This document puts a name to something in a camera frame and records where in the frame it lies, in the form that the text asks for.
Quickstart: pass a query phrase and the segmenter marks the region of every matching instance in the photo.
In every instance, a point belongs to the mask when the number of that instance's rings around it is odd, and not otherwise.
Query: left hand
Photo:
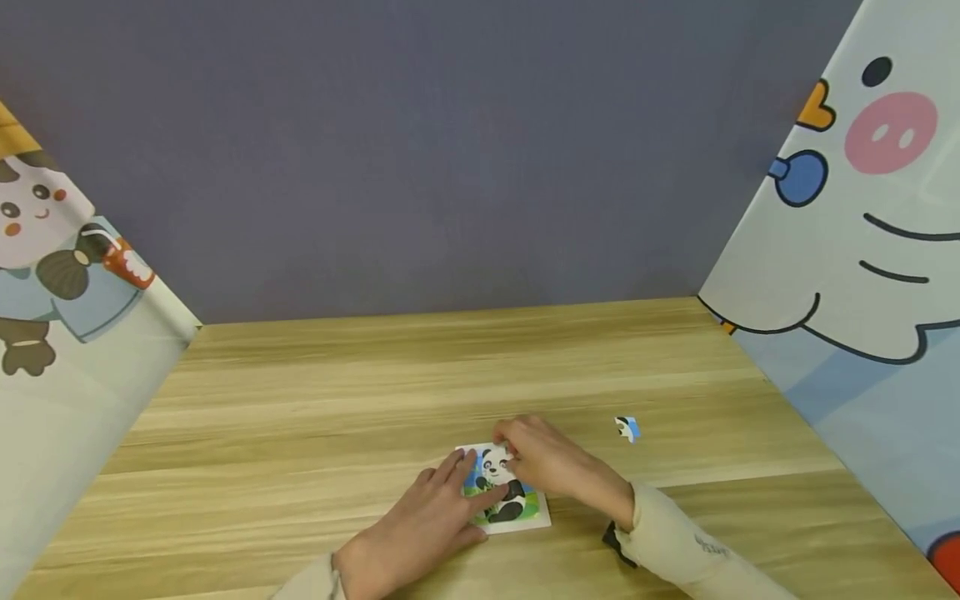
[[[508,487],[463,497],[475,462],[476,451],[455,450],[439,467],[421,472],[389,513],[334,554],[348,600],[385,598],[487,538],[469,522],[502,500]]]

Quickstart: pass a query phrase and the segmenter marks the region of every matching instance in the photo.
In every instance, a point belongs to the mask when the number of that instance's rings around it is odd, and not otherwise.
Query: cartoon backdrop
[[[958,24],[864,2],[700,298],[960,590]]]
[[[0,597],[197,325],[0,104]]]

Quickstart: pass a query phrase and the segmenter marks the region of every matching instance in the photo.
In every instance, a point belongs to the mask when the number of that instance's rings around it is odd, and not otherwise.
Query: cartoon mouth
[[[866,269],[867,271],[873,273],[874,275],[879,275],[881,277],[886,277],[888,279],[893,279],[894,281],[902,281],[903,283],[929,283],[930,277],[915,276],[915,275],[901,275],[899,273],[893,273],[891,271],[886,271],[875,267],[866,260],[861,260],[859,265]]]
[[[901,229],[890,225],[886,221],[882,221],[870,214],[869,212],[863,213],[864,220],[873,225],[874,227],[881,228],[887,233],[893,233],[900,237],[905,237],[910,240],[920,240],[922,242],[955,242],[960,240],[960,231],[955,233],[918,233],[916,231],[907,231],[906,229]]]

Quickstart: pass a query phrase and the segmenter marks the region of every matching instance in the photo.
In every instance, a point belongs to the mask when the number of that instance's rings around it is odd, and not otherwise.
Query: panda face
[[[495,486],[514,481],[516,477],[507,470],[507,461],[513,458],[506,448],[500,446],[484,450],[481,456],[484,478]]]
[[[617,417],[613,419],[613,422],[616,423],[616,428],[620,430],[620,437],[626,438],[632,444],[634,442],[634,430],[630,428],[630,422],[623,417]]]

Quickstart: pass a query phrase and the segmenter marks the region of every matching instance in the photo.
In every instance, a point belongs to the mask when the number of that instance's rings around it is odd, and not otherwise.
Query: pig nose
[[[844,152],[860,173],[893,173],[919,158],[936,131],[932,100],[912,91],[887,94],[853,119]]]

